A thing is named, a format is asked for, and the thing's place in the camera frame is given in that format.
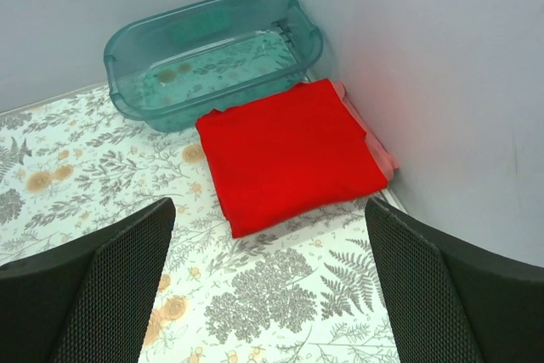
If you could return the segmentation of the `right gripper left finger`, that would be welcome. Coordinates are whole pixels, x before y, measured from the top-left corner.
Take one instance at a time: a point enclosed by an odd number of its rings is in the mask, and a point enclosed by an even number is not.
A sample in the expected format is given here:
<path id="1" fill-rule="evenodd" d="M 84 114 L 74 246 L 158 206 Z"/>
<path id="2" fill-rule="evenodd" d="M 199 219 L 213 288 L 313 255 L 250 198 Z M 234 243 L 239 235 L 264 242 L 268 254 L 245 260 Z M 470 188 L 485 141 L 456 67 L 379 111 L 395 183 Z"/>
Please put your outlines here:
<path id="1" fill-rule="evenodd" d="M 136 362 L 172 237 L 162 198 L 1 267 L 3 362 Z"/>

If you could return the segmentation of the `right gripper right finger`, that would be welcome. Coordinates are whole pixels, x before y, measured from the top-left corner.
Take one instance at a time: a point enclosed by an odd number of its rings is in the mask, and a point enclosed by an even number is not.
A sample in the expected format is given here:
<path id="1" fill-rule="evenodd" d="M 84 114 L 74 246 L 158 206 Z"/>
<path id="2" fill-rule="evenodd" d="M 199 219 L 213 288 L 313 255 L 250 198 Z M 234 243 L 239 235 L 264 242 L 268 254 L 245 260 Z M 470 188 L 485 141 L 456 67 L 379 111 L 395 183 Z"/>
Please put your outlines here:
<path id="1" fill-rule="evenodd" d="M 541 362 L 543 269 L 430 227 L 380 199 L 365 221 L 402 362 Z"/>

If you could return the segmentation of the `red t shirt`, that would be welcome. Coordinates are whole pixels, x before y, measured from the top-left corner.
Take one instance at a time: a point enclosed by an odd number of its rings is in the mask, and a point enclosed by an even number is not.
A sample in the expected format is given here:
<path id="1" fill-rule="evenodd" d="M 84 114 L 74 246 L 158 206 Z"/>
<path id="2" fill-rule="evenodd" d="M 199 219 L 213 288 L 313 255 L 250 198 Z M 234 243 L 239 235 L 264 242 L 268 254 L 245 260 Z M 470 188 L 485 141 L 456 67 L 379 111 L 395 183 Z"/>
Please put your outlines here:
<path id="1" fill-rule="evenodd" d="M 196 129 L 234 238 L 388 186 L 329 79 L 210 111 Z"/>

